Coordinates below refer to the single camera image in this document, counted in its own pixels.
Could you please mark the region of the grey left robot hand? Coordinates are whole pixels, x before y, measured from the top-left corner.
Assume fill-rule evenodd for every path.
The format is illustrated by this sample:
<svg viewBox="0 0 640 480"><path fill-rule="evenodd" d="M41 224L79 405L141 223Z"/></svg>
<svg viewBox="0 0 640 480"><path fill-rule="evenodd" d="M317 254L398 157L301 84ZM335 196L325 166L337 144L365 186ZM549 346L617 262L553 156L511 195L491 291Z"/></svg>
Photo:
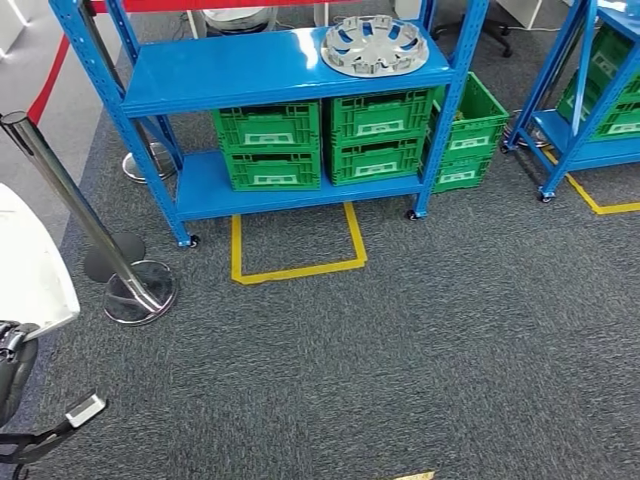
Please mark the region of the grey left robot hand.
<svg viewBox="0 0 640 480"><path fill-rule="evenodd" d="M35 324L1 322L1 426L12 419L38 353L37 339L28 340Z"/></svg>

